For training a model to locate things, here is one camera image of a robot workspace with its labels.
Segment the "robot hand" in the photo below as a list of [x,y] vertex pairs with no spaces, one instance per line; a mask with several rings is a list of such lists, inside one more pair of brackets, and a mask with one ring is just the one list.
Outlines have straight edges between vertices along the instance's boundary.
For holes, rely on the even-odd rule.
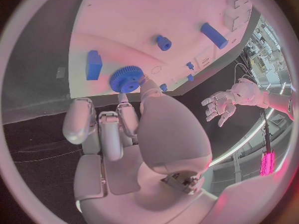
[[269,92],[260,90],[250,80],[240,78],[239,83],[234,84],[232,89],[226,92],[216,92],[201,104],[208,107],[207,121],[222,115],[218,122],[218,125],[222,127],[223,123],[236,111],[236,104],[268,108]]

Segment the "blue plastic part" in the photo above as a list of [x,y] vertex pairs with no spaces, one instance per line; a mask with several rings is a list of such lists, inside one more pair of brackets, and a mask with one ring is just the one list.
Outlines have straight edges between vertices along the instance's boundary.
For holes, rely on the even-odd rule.
[[194,70],[194,66],[191,62],[188,62],[186,65],[190,70]]
[[111,76],[110,87],[114,92],[130,93],[139,87],[142,75],[142,69],[138,66],[125,66]]
[[192,75],[188,75],[187,78],[189,81],[194,81],[194,77]]
[[87,81],[97,81],[101,69],[103,67],[101,56],[97,51],[90,51],[87,55],[87,64],[85,68],[86,80]]
[[227,44],[228,40],[225,39],[215,28],[209,23],[203,24],[200,31],[205,34],[214,44],[219,48],[223,49]]
[[167,91],[167,84],[162,84],[162,85],[160,85],[160,89],[161,89],[163,92]]
[[171,47],[171,41],[163,36],[157,37],[157,43],[162,51],[167,51]]

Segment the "black floor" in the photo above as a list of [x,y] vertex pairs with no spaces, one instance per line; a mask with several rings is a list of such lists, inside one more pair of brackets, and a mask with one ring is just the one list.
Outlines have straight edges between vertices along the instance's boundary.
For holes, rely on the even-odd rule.
[[[237,76],[242,76],[239,68]],[[201,106],[201,101],[216,91],[231,88],[233,81],[234,64],[231,64],[185,95],[176,97],[203,125],[210,138],[214,157],[239,141],[259,118],[259,108],[238,106],[236,113],[222,128],[217,126],[217,118],[206,122],[206,108]],[[140,116],[139,105],[139,102],[133,103]],[[97,112],[114,111],[115,108],[115,105],[97,108]],[[4,131],[15,164],[33,193],[67,223],[83,224],[85,222],[75,206],[73,194],[74,173],[82,151],[80,145],[70,144],[63,137],[64,116],[62,113],[7,124]],[[2,195],[1,198],[2,203],[15,205],[9,194]],[[18,207],[10,210],[12,213],[6,212],[6,215],[10,216],[11,220],[5,223],[18,223],[15,222],[17,217],[13,214]],[[22,220],[26,218],[24,214],[20,217]]]

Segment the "humanoid robot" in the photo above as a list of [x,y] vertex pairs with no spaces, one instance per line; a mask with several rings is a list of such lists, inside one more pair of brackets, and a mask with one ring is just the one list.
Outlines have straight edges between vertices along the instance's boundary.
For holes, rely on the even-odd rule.
[[[190,205],[200,209],[215,202],[201,189],[201,174],[212,160],[201,124],[147,76],[139,84],[140,121],[123,93],[116,112],[97,118],[91,100],[79,98],[65,117],[64,136],[83,146],[74,193],[89,224],[174,224]],[[202,213],[191,219],[197,223]]]
[[[295,90],[293,87],[291,88],[293,96]],[[240,78],[239,83],[234,84],[230,90],[216,92],[201,104],[208,107],[207,121],[221,115],[218,125],[222,127],[224,122],[236,111],[236,104],[258,106],[265,109],[271,107],[286,113],[291,120],[294,120],[292,96],[270,94],[268,90],[260,89],[254,82]]]

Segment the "pink light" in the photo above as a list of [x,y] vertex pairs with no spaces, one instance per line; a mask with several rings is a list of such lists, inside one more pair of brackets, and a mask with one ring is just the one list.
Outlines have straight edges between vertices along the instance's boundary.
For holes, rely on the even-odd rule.
[[260,176],[268,176],[274,172],[275,153],[267,153],[262,155]]

